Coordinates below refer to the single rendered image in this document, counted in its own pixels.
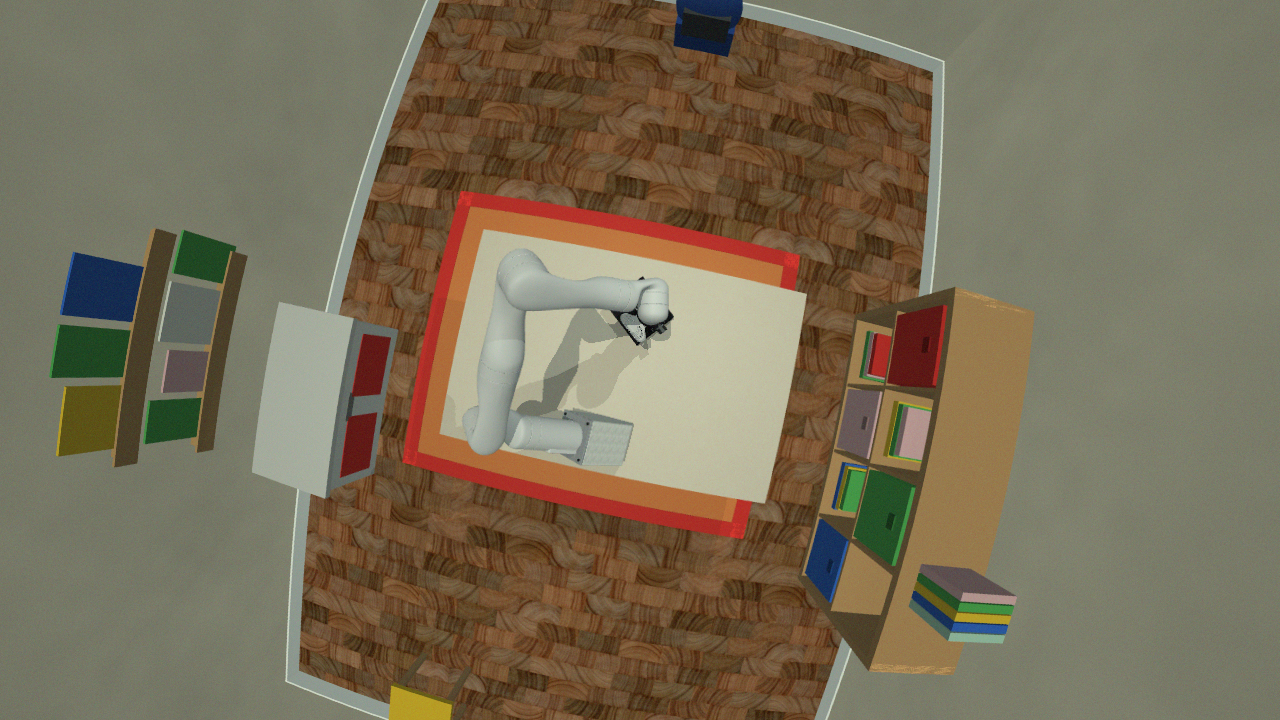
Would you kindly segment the black lighting desk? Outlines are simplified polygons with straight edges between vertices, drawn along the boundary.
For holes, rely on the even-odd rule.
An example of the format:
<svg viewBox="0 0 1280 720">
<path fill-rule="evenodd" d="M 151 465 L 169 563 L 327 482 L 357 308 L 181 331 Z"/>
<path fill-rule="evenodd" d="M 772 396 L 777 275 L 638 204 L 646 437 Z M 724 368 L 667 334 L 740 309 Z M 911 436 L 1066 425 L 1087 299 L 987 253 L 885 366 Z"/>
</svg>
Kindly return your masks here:
<svg viewBox="0 0 1280 720">
<path fill-rule="evenodd" d="M 645 279 L 645 278 L 644 278 L 644 277 L 641 277 L 641 278 L 639 278 L 637 281 L 643 281 L 643 279 Z M 616 319 L 617 319 L 617 320 L 620 322 L 620 324 L 621 324 L 621 325 L 623 327 L 623 323 L 622 323 L 622 322 L 620 320 L 620 316 L 621 316 L 621 315 L 622 315 L 623 313 L 620 313 L 620 311 L 611 311 L 611 313 L 612 313 L 612 314 L 614 315 L 614 318 L 616 318 L 616 316 L 618 318 L 618 319 L 617 319 L 617 318 L 616 318 Z M 634 315 L 634 316 L 635 316 L 635 315 L 637 315 L 637 306 L 636 306 L 636 307 L 635 307 L 635 309 L 634 309 L 632 311 L 630 311 L 628 314 L 631 314 L 631 315 Z M 672 314 L 672 313 L 668 313 L 668 318 L 666 319 L 666 322 L 662 322 L 662 324 L 663 324 L 663 325 L 666 325 L 666 323 L 668 323 L 668 322 L 669 322 L 671 319 L 673 319 L 673 318 L 671 318 L 671 316 L 673 316 L 673 314 Z M 639 320 L 639 318 L 637 318 L 637 320 Z M 639 320 L 639 322 L 640 322 L 640 320 Z M 643 322 L 640 322 L 640 323 L 643 324 Z M 644 325 L 644 324 L 643 324 L 643 325 Z M 634 342 L 634 343 L 635 343 L 635 345 L 640 345 L 640 342 L 637 342 L 637 340 L 635 340 L 635 338 L 634 338 L 634 336 L 632 336 L 632 334 L 630 334 L 630 332 L 628 332 L 628 331 L 626 329 L 626 327 L 623 327 L 623 328 L 625 328 L 625 331 L 626 331 L 626 332 L 628 333 L 628 336 L 631 337 L 631 340 L 636 341 L 636 343 L 635 343 L 635 342 Z M 646 334 L 646 336 L 648 336 L 648 334 L 650 336 L 650 334 L 653 334 L 654 332 L 657 332 L 657 331 L 655 331 L 655 329 L 654 329 L 654 328 L 653 328 L 652 325 L 646 325 L 646 328 L 645 328 L 645 334 Z M 649 336 L 648 336 L 648 337 L 649 337 Z M 648 338 L 648 337 L 646 337 L 646 338 Z"/>
</svg>

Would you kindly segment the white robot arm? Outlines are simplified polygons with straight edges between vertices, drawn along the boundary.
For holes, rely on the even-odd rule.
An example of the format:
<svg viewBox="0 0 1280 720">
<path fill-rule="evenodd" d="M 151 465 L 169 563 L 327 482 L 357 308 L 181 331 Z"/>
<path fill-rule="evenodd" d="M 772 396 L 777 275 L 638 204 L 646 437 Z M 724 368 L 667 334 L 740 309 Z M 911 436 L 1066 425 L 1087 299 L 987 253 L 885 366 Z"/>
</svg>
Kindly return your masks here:
<svg viewBox="0 0 1280 720">
<path fill-rule="evenodd" d="M 506 442 L 509 448 L 576 454 L 582 442 L 579 421 L 509 409 L 524 366 L 526 311 L 593 307 L 630 313 L 636 306 L 639 319 L 646 325 L 666 322 L 669 309 L 666 281 L 604 275 L 568 281 L 552 275 L 529 249 L 508 252 L 497 270 L 492 316 L 477 364 L 477 406 L 462 418 L 474 452 L 490 455 Z"/>
</svg>

